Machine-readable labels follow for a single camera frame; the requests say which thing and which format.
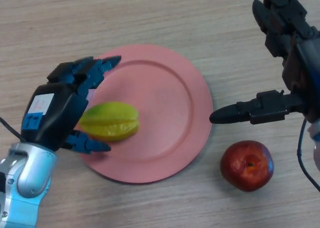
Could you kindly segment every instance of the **black cable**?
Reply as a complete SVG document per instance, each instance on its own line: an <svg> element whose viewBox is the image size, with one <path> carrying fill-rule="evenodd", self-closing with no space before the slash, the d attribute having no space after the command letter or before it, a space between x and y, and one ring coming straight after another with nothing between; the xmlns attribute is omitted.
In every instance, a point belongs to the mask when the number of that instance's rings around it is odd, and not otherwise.
<svg viewBox="0 0 320 228"><path fill-rule="evenodd" d="M26 140L21 136L21 134L13 129L2 117L0 117L0 122L7 128L12 134L14 134L21 142L26 142Z"/></svg>
<svg viewBox="0 0 320 228"><path fill-rule="evenodd" d="M301 167L301 170L303 171L303 173L305 174L305 176L309 179L309 181L314 185L314 187L320 192L320 186L318 185L318 183L309 175L309 173L307 172L304 163L302 161L302 140L304 137L304 132L305 132L305 128L306 128L306 124L307 124L307 120L304 119L302 126L301 126L301 130L300 130L300 136L299 136L299 141L298 141L298 148L296 150L296 155L298 156L298 162L299 165Z"/></svg>

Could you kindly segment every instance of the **table surface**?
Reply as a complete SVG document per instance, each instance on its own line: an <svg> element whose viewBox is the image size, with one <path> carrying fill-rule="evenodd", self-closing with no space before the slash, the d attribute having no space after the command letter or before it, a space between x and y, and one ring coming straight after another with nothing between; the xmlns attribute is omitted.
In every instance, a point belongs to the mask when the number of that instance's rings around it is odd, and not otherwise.
<svg viewBox="0 0 320 228"><path fill-rule="evenodd" d="M320 27L319 0L299 0ZM214 107L285 87L282 60L266 49L253 0L0 0L0 115L15 129L31 94L59 63L126 44L157 44L200 70ZM90 171L78 154L59 150L39 228L318 228L320 195L297 161L303 117L250 125L215 125L201 155L183 172L149 185L123 185ZM0 128L2 149L16 139ZM219 172L224 150L257 140L274 160L262 189L244 193ZM306 134L304 162L320 181Z"/></svg>

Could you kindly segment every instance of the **red apple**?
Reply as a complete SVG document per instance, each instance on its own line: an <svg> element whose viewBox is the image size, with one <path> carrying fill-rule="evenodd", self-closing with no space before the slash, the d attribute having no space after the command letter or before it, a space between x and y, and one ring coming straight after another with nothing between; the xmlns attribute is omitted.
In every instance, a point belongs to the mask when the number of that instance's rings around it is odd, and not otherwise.
<svg viewBox="0 0 320 228"><path fill-rule="evenodd" d="M269 182L274 174L274 162L263 144L243 140L226 149L220 170L230 184L244 192L253 192Z"/></svg>

